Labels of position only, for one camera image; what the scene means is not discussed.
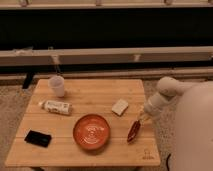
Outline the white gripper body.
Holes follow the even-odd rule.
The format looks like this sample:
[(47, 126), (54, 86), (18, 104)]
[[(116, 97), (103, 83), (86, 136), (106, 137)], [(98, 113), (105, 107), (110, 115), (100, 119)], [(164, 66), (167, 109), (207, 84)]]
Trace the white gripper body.
[(163, 107), (168, 105), (170, 101), (171, 98), (169, 96), (156, 92), (143, 103), (138, 120), (144, 122), (158, 116), (162, 112)]

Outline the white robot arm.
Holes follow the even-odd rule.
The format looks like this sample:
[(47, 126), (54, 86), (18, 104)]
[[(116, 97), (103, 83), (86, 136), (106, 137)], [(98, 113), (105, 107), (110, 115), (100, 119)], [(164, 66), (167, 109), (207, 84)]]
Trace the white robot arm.
[(150, 96), (141, 107), (139, 121), (146, 121), (162, 112), (173, 98), (181, 96), (185, 91), (195, 86), (195, 82), (182, 82), (172, 77), (163, 77), (157, 82), (156, 92)]

